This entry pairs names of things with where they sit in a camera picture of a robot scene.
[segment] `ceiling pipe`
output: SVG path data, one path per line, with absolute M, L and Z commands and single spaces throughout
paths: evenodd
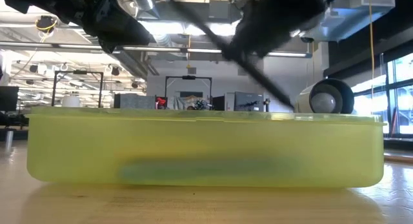
M 32 28 L 36 27 L 34 23 L 30 22 L 19 22 L 19 21 L 0 21 L 0 27 L 8 28 Z M 82 26 L 73 25 L 56 25 L 57 29 L 62 30 L 83 30 Z
M 52 93 L 53 88 L 37 88 L 37 87 L 19 87 L 19 90 L 22 92 L 26 91 L 36 91 L 43 93 Z M 98 95 L 98 90 L 93 89 L 76 89 L 76 88 L 57 88 L 56 92 L 78 92 L 79 94 L 93 94 Z M 118 94 L 128 94 L 128 93 L 143 93 L 142 88 L 133 89 L 133 90 L 102 90 L 102 95 L 107 96 L 109 94 L 118 93 Z
M 159 18 L 159 14 L 155 8 L 155 0 L 134 0 L 137 4 L 137 8 L 142 11 L 149 11 L 152 10 L 151 14 L 155 14 Z M 177 45 L 172 42 L 170 36 L 168 34 L 153 34 L 152 35 L 155 39 L 155 42 L 159 46 L 163 47 L 176 47 Z M 186 57 L 186 54 L 183 53 L 171 53 L 178 57 Z
M 11 80 L 32 80 L 32 81 L 48 81 L 48 82 L 53 82 L 54 78 L 38 78 L 38 77 L 15 77 Z M 71 81 L 78 81 L 82 83 L 100 83 L 100 81 L 96 81 L 93 79 L 59 79 L 59 82 L 71 82 Z M 103 80 L 104 83 L 122 83 L 122 81 L 117 81 L 117 80 Z
M 128 52 L 123 50 L 120 54 L 114 54 L 112 57 L 118 59 L 126 65 L 126 70 L 134 77 L 146 78 L 148 75 L 147 69 L 143 66 L 143 63 L 136 60 Z
M 102 48 L 97 45 L 78 45 L 65 43 L 28 43 L 28 42 L 11 42 L 0 41 L 0 47 L 5 50 L 42 50 L 59 52 L 66 50 L 89 50 L 91 52 L 101 52 Z M 114 55 L 122 54 L 124 50 L 140 51 L 140 52 L 175 52 L 175 53 L 204 53 L 204 54 L 221 54 L 220 49 L 204 49 L 204 48 L 179 48 L 179 47 L 156 47 L 156 46 L 118 46 L 114 51 Z M 311 53 L 307 52 L 270 52 L 268 56 L 272 57 L 300 57 L 310 58 Z

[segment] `container lid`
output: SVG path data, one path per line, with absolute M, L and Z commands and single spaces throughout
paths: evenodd
M 273 112 L 225 112 L 197 110 L 141 110 L 121 108 L 66 108 L 33 107 L 30 117 L 100 117 L 128 118 L 158 121 L 316 121 L 329 123 L 383 125 L 381 116 L 356 116 L 348 114 L 293 114 Z

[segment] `metal frame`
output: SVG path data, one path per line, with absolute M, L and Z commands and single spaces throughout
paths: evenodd
M 184 79 L 184 80 L 192 80 L 192 79 L 185 79 L 186 77 L 191 77 L 195 79 L 209 79 L 209 99 L 210 103 L 212 104 L 212 78 L 211 77 L 196 77 L 196 76 L 166 76 L 165 77 L 165 97 L 166 92 L 168 90 L 168 79 L 170 78 L 177 78 L 177 79 Z
M 385 138 L 384 148 L 392 150 L 406 150 L 411 151 L 413 147 L 413 142 L 408 139 L 398 139 L 398 138 Z
M 101 80 L 100 80 L 100 86 L 99 86 L 99 104 L 98 108 L 102 108 L 102 89 L 103 89 L 103 72 L 87 72 L 87 71 L 82 71 L 82 70 L 74 70 L 74 71 L 55 71 L 54 72 L 54 80 L 53 80 L 53 92 L 52 92 L 52 107 L 54 106 L 55 103 L 55 97 L 56 97 L 56 85 L 57 82 L 60 80 L 57 80 L 57 75 L 59 73 L 62 73 L 64 75 L 72 73 L 72 74 L 77 74 L 77 75 L 87 75 L 87 74 L 99 74 L 101 75 Z

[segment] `window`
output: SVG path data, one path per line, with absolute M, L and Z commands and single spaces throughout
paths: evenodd
M 397 133 L 413 134 L 413 85 L 397 90 Z
M 388 134 L 388 116 L 387 116 L 387 95 L 386 92 L 374 93 L 372 100 L 372 94 L 356 96 L 354 98 L 354 111 L 353 114 L 367 116 L 367 115 L 379 115 L 383 118 L 383 122 L 386 125 L 383 127 L 383 133 Z
M 358 82 L 352 87 L 355 96 L 353 114 L 381 116 L 386 124 L 383 127 L 383 133 L 388 134 L 386 137 L 412 138 L 413 53 L 382 65 L 378 72 L 380 76 L 374 79 L 367 79 L 371 72 L 347 79 Z
M 413 79 L 413 53 L 388 63 L 389 83 Z
M 380 87 L 380 86 L 385 86 L 386 85 L 386 77 L 387 77 L 386 75 L 378 76 L 374 79 L 362 82 L 362 83 L 352 87 L 351 90 L 353 90 L 353 92 L 361 92 L 361 91 L 365 91 L 365 90 L 369 90 L 369 89 L 371 90 L 372 85 L 373 85 L 374 88 Z

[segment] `air duct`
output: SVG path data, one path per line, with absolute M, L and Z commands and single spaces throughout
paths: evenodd
M 155 0 L 135 0 L 137 8 L 143 11 L 149 11 L 155 7 Z
M 146 78 L 148 70 L 142 65 L 141 62 L 136 60 L 136 57 L 131 56 L 128 52 L 120 51 L 119 54 L 113 54 L 112 57 L 119 60 L 126 67 L 125 69 L 134 77 Z
M 167 48 L 175 48 L 175 47 L 182 47 L 179 44 L 172 42 L 170 36 L 168 34 L 154 34 L 152 35 L 159 46 L 167 47 Z M 171 53 L 178 57 L 186 57 L 185 53 Z

